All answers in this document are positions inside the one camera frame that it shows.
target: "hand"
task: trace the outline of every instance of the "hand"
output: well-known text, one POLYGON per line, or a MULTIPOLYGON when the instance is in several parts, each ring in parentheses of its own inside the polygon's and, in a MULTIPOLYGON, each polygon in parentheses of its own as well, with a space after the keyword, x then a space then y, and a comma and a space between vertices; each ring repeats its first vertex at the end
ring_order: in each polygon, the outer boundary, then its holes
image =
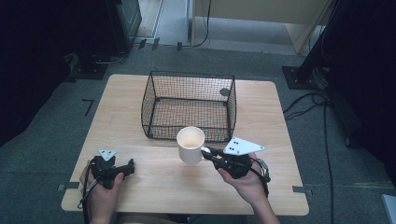
MULTIPOLYGON (((256 154, 250 153, 249 157, 257 160, 256 154)), ((262 173, 262 168, 257 162, 253 162, 251 168, 256 170, 259 174, 262 173)), ((224 169, 218 169, 219 174, 222 176, 224 182, 232 185, 239 195, 247 202, 250 203, 257 218, 257 223, 280 223, 271 204, 265 197, 264 187, 259 177, 253 172, 249 171, 247 175, 233 179, 233 177, 224 169)))
MULTIPOLYGON (((256 154, 254 153, 250 153, 249 157, 257 160, 256 154)), ((262 173, 262 168, 257 162, 253 162, 251 168, 256 170, 259 174, 262 173)), ((232 185, 247 203, 253 204, 258 200, 267 200, 262 182, 253 172, 249 171, 246 176, 239 179, 233 179, 226 170, 219 168, 218 171, 224 182, 232 185)))
MULTIPOLYGON (((79 181, 83 185, 89 163, 90 162, 88 161, 87 166, 84 168, 79 178, 79 181)), ((105 189, 100 184, 96 185, 96 187, 92 189, 87 202, 92 224, 110 223, 111 217, 116 211, 122 179, 123 173, 119 173, 114 179, 112 189, 105 189)), ((90 172, 88 175, 87 187, 93 182, 93 180, 93 174, 90 172)))

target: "gray floor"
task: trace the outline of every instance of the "gray floor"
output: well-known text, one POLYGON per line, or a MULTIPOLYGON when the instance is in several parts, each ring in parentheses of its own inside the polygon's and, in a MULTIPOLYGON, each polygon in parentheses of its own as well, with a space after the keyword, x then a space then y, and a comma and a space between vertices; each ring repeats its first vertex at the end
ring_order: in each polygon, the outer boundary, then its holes
MULTIPOLYGON (((182 25, 184 11, 174 12, 175 23, 170 22, 171 17, 166 16, 165 11, 175 9, 173 4, 176 2, 184 7, 182 0, 164 1, 158 24, 157 36, 166 46, 160 45, 156 50, 134 47, 123 61, 107 68, 103 80, 80 79, 76 83, 62 83, 27 130, 0 148, 3 156, 0 162, 0 223, 83 223, 81 213, 62 210, 64 192, 57 188, 70 179, 112 74, 147 75, 152 70, 171 70, 273 81, 283 109, 298 96, 310 92, 289 90, 283 78, 281 66, 299 66, 304 61, 304 55, 296 55, 290 50, 291 43, 287 43, 285 36, 279 38, 281 43, 269 43, 280 45, 278 49, 268 46, 260 50, 226 49, 225 45, 223 49, 220 49, 221 45, 210 48, 216 42, 211 36, 210 45, 205 48, 177 51, 176 42, 187 38, 186 33, 177 34, 176 29, 185 29, 182 25), (82 99, 94 100, 86 116, 89 103, 82 99)), ((276 29, 280 35, 283 28, 279 27, 276 29)), ((229 47, 240 46, 237 41, 230 41, 229 47)), ((307 109, 312 104, 310 99, 305 99, 292 111, 307 109)), ((396 190, 383 163, 364 148, 345 146, 342 125, 329 106, 326 121, 330 177, 323 115, 323 107, 319 107, 287 121, 310 211, 304 217, 282 216, 280 220, 282 223, 331 223, 333 217, 333 223, 389 223, 381 195, 396 196, 396 190)))

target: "stand base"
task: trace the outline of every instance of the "stand base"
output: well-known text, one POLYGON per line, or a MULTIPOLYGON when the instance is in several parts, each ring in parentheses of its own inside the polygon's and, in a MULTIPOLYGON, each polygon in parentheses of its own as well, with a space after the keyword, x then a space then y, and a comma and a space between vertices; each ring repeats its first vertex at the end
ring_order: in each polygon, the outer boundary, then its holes
POLYGON ((288 83, 289 89, 297 90, 319 90, 317 80, 311 75, 306 80, 299 80, 296 76, 299 67, 282 66, 283 75, 288 83))

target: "wrist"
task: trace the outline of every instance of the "wrist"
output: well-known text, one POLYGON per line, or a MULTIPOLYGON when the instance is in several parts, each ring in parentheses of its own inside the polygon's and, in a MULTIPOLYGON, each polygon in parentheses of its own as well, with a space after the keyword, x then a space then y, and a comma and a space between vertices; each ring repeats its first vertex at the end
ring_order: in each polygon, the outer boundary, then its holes
POLYGON ((93 219, 90 224, 110 224, 110 220, 108 220, 107 218, 103 218, 103 219, 93 219))
POLYGON ((257 208, 263 208, 266 207, 269 202, 267 197, 265 196, 264 190, 255 195, 255 197, 250 198, 250 201, 248 202, 254 210, 257 208))

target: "cord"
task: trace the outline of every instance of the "cord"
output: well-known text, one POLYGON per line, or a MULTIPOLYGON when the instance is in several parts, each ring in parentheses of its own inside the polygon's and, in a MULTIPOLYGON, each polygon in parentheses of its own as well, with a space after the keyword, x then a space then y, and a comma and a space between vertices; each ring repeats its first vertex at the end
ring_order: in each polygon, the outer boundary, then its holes
POLYGON ((290 104, 290 106, 284 111, 287 112, 289 111, 295 104, 297 104, 299 101, 301 101, 303 98, 305 98, 308 95, 311 95, 311 100, 314 103, 313 106, 309 107, 307 110, 305 110, 305 113, 309 110, 311 110, 313 107, 316 107, 318 105, 323 105, 323 128, 324 128, 324 146, 325 146, 325 151, 326 151, 326 160, 327 160, 327 166, 329 170, 329 178, 330 178, 330 213, 331 213, 331 223, 334 223, 334 187, 333 187, 333 181, 332 181, 332 165, 330 162, 330 153, 329 153, 329 143, 328 143, 328 134, 327 134, 327 106, 329 105, 329 99, 323 96, 321 91, 315 91, 311 93, 307 93, 299 98, 297 98, 294 102, 290 104), (315 101, 315 96, 319 96, 322 98, 322 102, 317 102, 315 101))
POLYGON ((192 46, 193 48, 198 48, 198 47, 200 47, 201 45, 203 45, 203 44, 206 42, 207 37, 209 36, 209 18, 210 18, 210 8, 211 8, 211 6, 212 6, 212 0, 209 0, 209 8, 207 9, 207 17, 206 17, 206 24, 207 24, 207 26, 206 26, 206 36, 205 36, 205 39, 204 39, 200 44, 192 46))
POLYGON ((91 171, 93 161, 90 162, 90 164, 87 167, 87 172, 85 173, 85 179, 84 179, 84 185, 82 189, 82 199, 79 201, 78 208, 82 208, 82 213, 84 216, 84 222, 86 224, 90 223, 90 214, 88 211, 88 197, 90 196, 91 191, 93 190, 94 187, 98 184, 97 179, 94 180, 94 182, 89 186, 87 190, 87 183, 88 183, 88 177, 91 171))
POLYGON ((317 79, 318 83, 323 87, 326 88, 329 86, 329 83, 327 82, 325 76, 323 75, 322 71, 325 71, 324 68, 322 67, 315 67, 313 72, 314 72, 314 77, 317 79))
POLYGON ((289 106, 288 108, 286 108, 286 109, 283 111, 283 114, 286 114, 289 110, 291 110, 298 102, 300 102, 301 100, 303 100, 306 96, 311 96, 311 100, 312 100, 312 102, 314 103, 314 105, 310 106, 308 109, 306 109, 306 110, 304 110, 304 111, 297 111, 297 112, 293 112, 293 113, 287 115, 287 116, 285 117, 285 120, 294 119, 294 118, 296 118, 296 117, 299 117, 299 116, 301 116, 301 115, 307 113, 308 111, 312 110, 312 109, 315 108, 316 106, 327 104, 328 99, 327 99, 326 97, 324 97, 324 96, 322 95, 322 93, 323 93, 323 91, 309 92, 309 93, 307 93, 307 94, 305 94, 305 95, 303 95, 303 96, 300 96, 300 97, 297 98, 296 100, 294 100, 294 101, 290 104, 290 106, 289 106), (315 96, 319 96, 320 98, 322 98, 323 101, 322 101, 322 102, 317 102, 317 101, 315 100, 315 96))
POLYGON ((98 64, 113 64, 113 63, 119 63, 120 61, 122 61, 122 60, 125 58, 125 56, 126 56, 126 53, 123 53, 122 56, 121 56, 121 58, 118 59, 118 60, 116 60, 116 61, 110 61, 110 62, 95 62, 95 63, 98 63, 98 64))
POLYGON ((260 181, 262 182, 262 187, 264 188, 265 196, 268 198, 269 195, 268 183, 271 181, 268 166, 267 164, 265 164, 265 162, 262 159, 253 159, 253 158, 250 159, 257 162, 262 168, 261 174, 259 174, 259 172, 257 172, 255 169, 251 167, 249 170, 259 177, 260 181))

